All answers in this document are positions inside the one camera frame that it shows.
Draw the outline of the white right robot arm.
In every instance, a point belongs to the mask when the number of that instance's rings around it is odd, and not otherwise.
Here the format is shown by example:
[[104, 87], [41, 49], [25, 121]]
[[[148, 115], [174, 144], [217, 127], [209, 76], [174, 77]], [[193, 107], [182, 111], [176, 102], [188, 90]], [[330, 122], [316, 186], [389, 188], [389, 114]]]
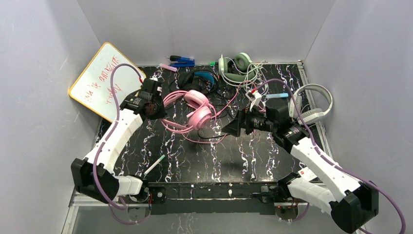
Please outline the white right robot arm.
[[303, 162], [325, 185], [320, 187], [299, 173], [290, 173], [275, 187], [260, 192], [261, 197], [304, 200], [328, 212], [337, 226], [350, 234], [378, 215], [378, 191], [340, 171], [339, 165], [314, 143], [311, 133], [291, 121], [287, 105], [267, 106], [266, 112], [261, 113], [257, 107], [261, 101], [259, 92], [252, 90], [246, 96], [250, 106], [240, 109], [222, 131], [235, 137], [242, 129], [246, 134], [254, 130], [270, 132], [278, 146]]

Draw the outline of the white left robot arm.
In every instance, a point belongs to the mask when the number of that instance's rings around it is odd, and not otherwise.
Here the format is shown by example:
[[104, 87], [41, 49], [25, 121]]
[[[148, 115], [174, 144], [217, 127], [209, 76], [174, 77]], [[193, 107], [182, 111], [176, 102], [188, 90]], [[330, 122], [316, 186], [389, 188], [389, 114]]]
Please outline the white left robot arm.
[[146, 119], [160, 119], [166, 115], [162, 102], [162, 83], [157, 78], [146, 78], [142, 86], [115, 100], [116, 116], [104, 136], [83, 159], [71, 164], [75, 190], [106, 204], [125, 195], [139, 195], [144, 180], [138, 176], [114, 176], [118, 157], [134, 132]]

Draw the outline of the pink headphones with cable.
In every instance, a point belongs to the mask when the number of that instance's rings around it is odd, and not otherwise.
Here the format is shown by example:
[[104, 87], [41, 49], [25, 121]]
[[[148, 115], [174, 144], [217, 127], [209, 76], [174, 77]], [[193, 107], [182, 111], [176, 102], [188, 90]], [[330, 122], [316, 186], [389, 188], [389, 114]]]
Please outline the pink headphones with cable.
[[161, 119], [162, 125], [170, 132], [175, 134], [182, 135], [186, 140], [192, 143], [199, 143], [199, 144], [217, 144], [220, 143], [228, 136], [228, 134], [224, 134], [222, 136], [218, 136], [217, 141], [198, 141], [193, 140], [188, 137], [189, 133], [200, 130], [204, 128], [211, 120], [216, 121], [218, 116], [236, 99], [239, 89], [242, 85], [249, 86], [251, 85], [252, 88], [249, 90], [254, 93], [257, 90], [257, 85], [253, 81], [242, 81], [238, 86], [236, 86], [236, 93], [227, 102], [223, 109], [217, 111], [215, 106], [211, 103], [211, 101], [206, 97], [206, 95], [201, 94], [199, 91], [190, 90], [178, 90], [169, 93], [163, 99], [163, 104], [165, 107], [172, 105], [175, 101], [183, 98], [186, 104], [193, 109], [192, 112], [187, 114], [188, 122], [185, 125], [181, 125], [179, 123], [170, 121], [166, 118]]

